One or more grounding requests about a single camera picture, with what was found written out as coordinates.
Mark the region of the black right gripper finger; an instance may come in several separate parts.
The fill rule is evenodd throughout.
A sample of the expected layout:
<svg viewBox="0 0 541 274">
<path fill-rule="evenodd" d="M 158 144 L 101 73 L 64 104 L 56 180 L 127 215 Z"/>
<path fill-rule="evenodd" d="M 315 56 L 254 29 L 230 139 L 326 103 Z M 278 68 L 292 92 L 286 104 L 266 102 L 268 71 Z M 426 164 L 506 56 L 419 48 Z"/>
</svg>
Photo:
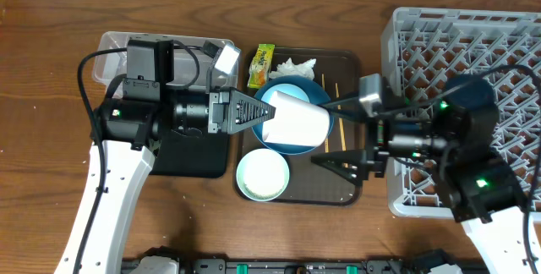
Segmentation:
<svg viewBox="0 0 541 274">
<path fill-rule="evenodd" d="M 362 186 L 369 178 L 372 159 L 366 150 L 334 151 L 311 156 L 311 162 L 323 167 L 350 184 Z"/>
<path fill-rule="evenodd" d="M 359 103 L 358 95 L 359 93 L 356 91 L 350 92 L 334 101 L 319 104 L 319 107 L 324 108 L 333 117 L 355 123 L 365 123 L 368 116 Z"/>
</svg>

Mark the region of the green yellow snack wrapper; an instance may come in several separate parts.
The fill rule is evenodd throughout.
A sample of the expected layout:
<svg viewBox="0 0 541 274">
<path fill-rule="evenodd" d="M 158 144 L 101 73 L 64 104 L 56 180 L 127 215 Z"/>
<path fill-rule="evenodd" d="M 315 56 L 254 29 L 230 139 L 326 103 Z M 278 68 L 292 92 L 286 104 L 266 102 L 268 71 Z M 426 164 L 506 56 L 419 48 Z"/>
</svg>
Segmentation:
<svg viewBox="0 0 541 274">
<path fill-rule="evenodd" d="M 259 44 L 249 65 L 249 80 L 247 87 L 259 89 L 268 80 L 268 73 L 271 69 L 271 60 L 274 54 L 274 44 Z"/>
</svg>

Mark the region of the pale pink cup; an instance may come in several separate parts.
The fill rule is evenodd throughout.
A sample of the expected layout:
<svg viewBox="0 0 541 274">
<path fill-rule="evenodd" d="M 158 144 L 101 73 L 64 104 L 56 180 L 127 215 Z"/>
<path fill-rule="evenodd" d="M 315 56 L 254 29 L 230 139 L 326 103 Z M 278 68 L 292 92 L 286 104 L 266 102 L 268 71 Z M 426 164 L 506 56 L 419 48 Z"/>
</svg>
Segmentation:
<svg viewBox="0 0 541 274">
<path fill-rule="evenodd" d="M 280 91 L 272 93 L 270 104 L 276 113 L 263 123 L 264 142 L 317 147 L 325 141 L 331 122 L 325 109 Z"/>
</svg>

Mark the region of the white tissue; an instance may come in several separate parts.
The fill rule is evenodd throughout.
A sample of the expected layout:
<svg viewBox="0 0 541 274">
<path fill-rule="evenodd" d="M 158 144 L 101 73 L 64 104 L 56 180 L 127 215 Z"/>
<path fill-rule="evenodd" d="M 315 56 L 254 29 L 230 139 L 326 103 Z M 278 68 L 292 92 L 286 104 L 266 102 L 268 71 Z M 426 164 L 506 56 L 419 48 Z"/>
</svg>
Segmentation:
<svg viewBox="0 0 541 274">
<path fill-rule="evenodd" d="M 276 66 L 276 70 L 270 71 L 269 78 L 277 79 L 284 76 L 300 76 L 305 79 L 314 79 L 314 66 L 316 59 L 311 58 L 308 61 L 300 64 L 295 64 L 289 58 L 285 63 L 280 63 Z"/>
</svg>

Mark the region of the mint bowl with rice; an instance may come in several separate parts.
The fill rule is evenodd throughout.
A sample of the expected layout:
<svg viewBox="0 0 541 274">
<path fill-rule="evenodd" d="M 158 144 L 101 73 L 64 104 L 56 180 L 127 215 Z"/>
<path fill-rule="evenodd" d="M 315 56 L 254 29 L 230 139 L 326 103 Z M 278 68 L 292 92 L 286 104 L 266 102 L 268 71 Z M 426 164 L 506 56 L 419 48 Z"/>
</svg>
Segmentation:
<svg viewBox="0 0 541 274">
<path fill-rule="evenodd" d="M 276 199 L 288 186 L 287 161 L 276 151 L 257 149 L 244 155 L 236 170 L 236 183 L 249 200 L 266 202 Z"/>
</svg>

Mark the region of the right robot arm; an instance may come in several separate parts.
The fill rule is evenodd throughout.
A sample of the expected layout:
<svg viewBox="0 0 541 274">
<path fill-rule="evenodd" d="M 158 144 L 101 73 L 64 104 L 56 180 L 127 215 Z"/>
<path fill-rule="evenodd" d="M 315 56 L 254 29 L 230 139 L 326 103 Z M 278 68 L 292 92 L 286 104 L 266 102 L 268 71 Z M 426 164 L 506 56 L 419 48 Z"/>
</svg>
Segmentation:
<svg viewBox="0 0 541 274">
<path fill-rule="evenodd" d="M 362 149 L 312 156 L 312 163 L 360 186 L 389 160 L 417 167 L 432 160 L 434 189 L 462 225 L 491 273 L 538 273 L 540 244 L 530 220 L 531 200 L 511 165 L 492 147 L 499 120 L 489 82 L 476 75 L 451 79 L 433 118 L 400 118 L 414 109 L 378 74 L 359 81 L 357 94 L 324 104 L 331 115 L 366 127 Z"/>
</svg>

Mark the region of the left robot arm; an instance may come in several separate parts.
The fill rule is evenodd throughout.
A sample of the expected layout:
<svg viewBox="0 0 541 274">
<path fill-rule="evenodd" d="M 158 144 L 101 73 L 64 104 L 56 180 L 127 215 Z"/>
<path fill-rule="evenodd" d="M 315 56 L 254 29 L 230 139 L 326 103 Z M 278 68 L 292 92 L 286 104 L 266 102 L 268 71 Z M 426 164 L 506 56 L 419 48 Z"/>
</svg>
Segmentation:
<svg viewBox="0 0 541 274">
<path fill-rule="evenodd" d="M 218 178 L 227 168 L 230 136 L 274 117 L 268 103 L 211 83 L 214 72 L 235 68 L 240 51 L 232 44 L 185 47 L 192 58 L 210 58 L 208 69 L 195 71 L 207 82 L 176 85 L 174 57 L 183 48 L 178 40 L 130 39 L 123 48 L 126 72 L 111 81 L 98 107 L 87 108 L 89 172 L 58 272 L 120 272 L 148 176 Z"/>
</svg>

